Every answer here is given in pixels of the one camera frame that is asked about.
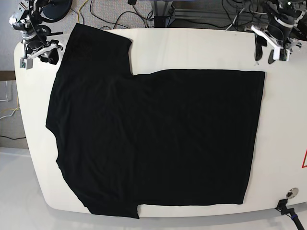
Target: red warning sign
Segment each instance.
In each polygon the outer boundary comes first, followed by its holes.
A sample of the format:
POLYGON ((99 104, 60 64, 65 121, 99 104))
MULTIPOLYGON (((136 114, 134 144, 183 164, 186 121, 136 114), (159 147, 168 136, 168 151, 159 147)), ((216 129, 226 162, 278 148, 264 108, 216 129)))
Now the red warning sign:
POLYGON ((305 157, 304 157, 302 168, 307 168, 307 160, 306 160, 306 158, 307 158, 307 150, 306 150, 306 154, 305 154, 305 157))

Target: white floor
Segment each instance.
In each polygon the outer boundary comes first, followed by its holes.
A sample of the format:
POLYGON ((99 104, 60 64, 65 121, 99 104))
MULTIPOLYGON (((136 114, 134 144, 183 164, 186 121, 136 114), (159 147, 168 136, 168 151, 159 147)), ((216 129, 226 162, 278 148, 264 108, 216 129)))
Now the white floor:
MULTIPOLYGON (((294 206, 307 229, 307 204, 294 206)), ((29 151, 0 148, 0 229, 2 230, 295 230, 274 210, 196 217, 105 217, 54 210, 45 203, 29 151)))

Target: black t-shirt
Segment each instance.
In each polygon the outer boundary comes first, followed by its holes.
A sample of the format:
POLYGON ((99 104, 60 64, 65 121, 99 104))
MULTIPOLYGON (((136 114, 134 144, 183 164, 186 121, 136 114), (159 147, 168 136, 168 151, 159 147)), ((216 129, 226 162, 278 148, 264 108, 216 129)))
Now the black t-shirt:
POLYGON ((130 45, 80 24, 69 38, 46 122, 68 186, 110 216, 139 218, 139 204, 242 204, 265 73, 134 76, 130 45))

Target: t-shirt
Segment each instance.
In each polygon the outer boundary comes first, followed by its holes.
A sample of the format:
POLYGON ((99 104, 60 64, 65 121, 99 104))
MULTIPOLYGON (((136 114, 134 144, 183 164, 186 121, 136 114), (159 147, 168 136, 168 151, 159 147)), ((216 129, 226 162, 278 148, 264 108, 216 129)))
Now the t-shirt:
POLYGON ((130 45, 81 24, 70 35, 46 122, 68 186, 108 216, 139 218, 140 204, 242 204, 265 73, 133 75, 130 45))

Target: white table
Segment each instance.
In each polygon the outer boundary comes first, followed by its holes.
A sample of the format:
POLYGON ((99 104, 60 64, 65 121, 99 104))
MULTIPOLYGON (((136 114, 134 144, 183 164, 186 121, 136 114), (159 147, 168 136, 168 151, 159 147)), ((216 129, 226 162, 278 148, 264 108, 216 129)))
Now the white table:
MULTIPOLYGON (((267 72, 253 165, 242 205, 162 207, 141 205, 140 217, 221 215, 274 208, 288 190, 298 187, 289 204, 307 201, 307 42, 295 48, 290 62, 267 64, 271 50, 254 61, 254 35, 204 29, 113 30, 133 41, 133 74, 163 69, 238 69, 267 72)), ((69 36, 58 36, 66 44, 69 36)), ((60 62, 34 60, 34 68, 19 68, 23 47, 15 52, 16 80, 24 129, 45 201, 55 209, 89 213, 69 189, 56 164, 56 139, 46 129, 49 97, 60 62)))

